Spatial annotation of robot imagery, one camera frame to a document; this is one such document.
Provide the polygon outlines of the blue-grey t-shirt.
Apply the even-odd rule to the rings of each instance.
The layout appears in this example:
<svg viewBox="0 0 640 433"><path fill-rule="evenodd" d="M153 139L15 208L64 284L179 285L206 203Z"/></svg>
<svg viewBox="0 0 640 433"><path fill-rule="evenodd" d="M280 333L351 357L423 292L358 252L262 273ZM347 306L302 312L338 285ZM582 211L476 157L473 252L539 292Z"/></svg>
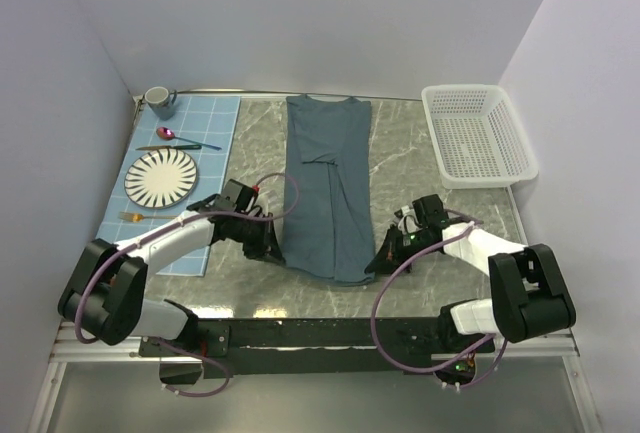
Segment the blue-grey t-shirt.
<svg viewBox="0 0 640 433"><path fill-rule="evenodd" d="M365 284L376 248L370 211L372 106L349 97L289 96L281 249L289 268L345 285Z"/></svg>

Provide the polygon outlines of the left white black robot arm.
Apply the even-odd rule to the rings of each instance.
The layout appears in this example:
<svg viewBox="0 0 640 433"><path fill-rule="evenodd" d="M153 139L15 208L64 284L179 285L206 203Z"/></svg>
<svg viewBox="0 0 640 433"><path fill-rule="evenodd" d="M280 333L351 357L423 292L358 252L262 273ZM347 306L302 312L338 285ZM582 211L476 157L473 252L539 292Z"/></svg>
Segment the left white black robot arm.
<svg viewBox="0 0 640 433"><path fill-rule="evenodd" d="M113 346L131 335L159 338L178 355L201 339L199 317L172 300L145 297L149 278L190 253L219 241L241 245L249 260L282 265L277 215L259 199L258 186L228 181L221 192L193 203L150 232L116 243L95 239L84 248L57 305L77 339Z"/></svg>

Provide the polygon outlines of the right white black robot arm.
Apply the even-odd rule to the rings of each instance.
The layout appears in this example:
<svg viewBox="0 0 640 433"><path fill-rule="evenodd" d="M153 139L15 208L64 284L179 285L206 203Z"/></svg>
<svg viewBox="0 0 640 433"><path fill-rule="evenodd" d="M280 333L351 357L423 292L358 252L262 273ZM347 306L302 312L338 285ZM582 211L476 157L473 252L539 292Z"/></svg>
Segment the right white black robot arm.
<svg viewBox="0 0 640 433"><path fill-rule="evenodd" d="M478 220L447 209L437 194L413 201L394 216L367 273L410 269L425 251L459 259L489 278L489 298L441 308L437 337L445 350L460 351L486 334L520 343L575 325L576 309L549 246L527 246L490 234Z"/></svg>

